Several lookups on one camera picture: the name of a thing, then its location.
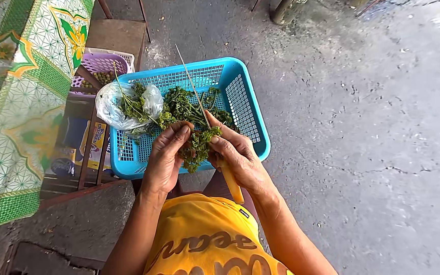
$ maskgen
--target blue plastic basket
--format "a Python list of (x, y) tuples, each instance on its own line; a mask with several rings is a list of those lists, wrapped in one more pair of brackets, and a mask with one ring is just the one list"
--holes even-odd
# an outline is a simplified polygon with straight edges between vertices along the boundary
[[(241, 133), (254, 143), (254, 150), (259, 158), (266, 159), (271, 150), (271, 143), (244, 63), (233, 57), (224, 57), (194, 62), (186, 66), (200, 97), (210, 87), (221, 90), (222, 96), (217, 97), (215, 106), (232, 114), (234, 123)], [(121, 83), (138, 81), (143, 85), (155, 84), (162, 92), (162, 96), (176, 86), (192, 91), (191, 83), (182, 65), (123, 74), (118, 80)], [(198, 103), (194, 95), (190, 101)], [(161, 129), (156, 126), (155, 131), (160, 133)], [(140, 138), (137, 145), (123, 131), (111, 127), (111, 163), (115, 174), (125, 179), (143, 178), (154, 139), (155, 137), (146, 134)], [(198, 171), (209, 169), (214, 168), (210, 162), (204, 161)], [(180, 169), (180, 173), (187, 172), (184, 168)]]

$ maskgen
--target yellow shirt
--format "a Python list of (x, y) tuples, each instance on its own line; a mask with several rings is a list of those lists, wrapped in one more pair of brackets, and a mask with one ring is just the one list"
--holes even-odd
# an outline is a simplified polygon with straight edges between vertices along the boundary
[(264, 251), (247, 209), (202, 194), (164, 203), (144, 273), (292, 274)]

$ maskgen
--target concrete ground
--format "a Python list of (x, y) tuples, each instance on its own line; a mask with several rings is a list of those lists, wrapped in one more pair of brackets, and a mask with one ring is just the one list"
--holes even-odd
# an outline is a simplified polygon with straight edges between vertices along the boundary
[[(253, 0), (144, 1), (143, 66), (180, 64), (175, 43), (186, 62), (243, 60), (271, 139), (264, 165), (336, 270), (440, 274), (440, 0), (385, 1), (359, 18), (350, 3), (309, 0), (285, 27), (269, 20), (277, 3), (260, 1), (253, 13)], [(136, 1), (108, 4), (140, 18)], [(201, 189), (208, 175), (181, 179)], [(123, 184), (14, 226), (21, 240), (104, 261), (132, 201)]]

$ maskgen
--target table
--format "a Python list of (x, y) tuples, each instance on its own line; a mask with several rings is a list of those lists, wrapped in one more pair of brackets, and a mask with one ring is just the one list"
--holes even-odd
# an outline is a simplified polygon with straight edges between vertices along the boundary
[(13, 62), (0, 77), (0, 225), (39, 208), (93, 5), (94, 0), (0, 0), (0, 59)]

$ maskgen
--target hand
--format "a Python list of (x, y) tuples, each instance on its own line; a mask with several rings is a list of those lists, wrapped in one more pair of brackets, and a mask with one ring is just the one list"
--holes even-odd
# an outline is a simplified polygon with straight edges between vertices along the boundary
[(176, 122), (152, 143), (149, 163), (142, 181), (144, 191), (167, 195), (174, 188), (183, 162), (177, 152), (186, 143), (193, 128), (190, 122)]
[(219, 126), (222, 131), (222, 137), (213, 136), (210, 141), (212, 150), (208, 161), (221, 172), (218, 159), (223, 158), (230, 166), (239, 186), (247, 189), (249, 193), (259, 195), (274, 186), (254, 151), (252, 141), (247, 136), (223, 125), (209, 111), (205, 112), (211, 126)]

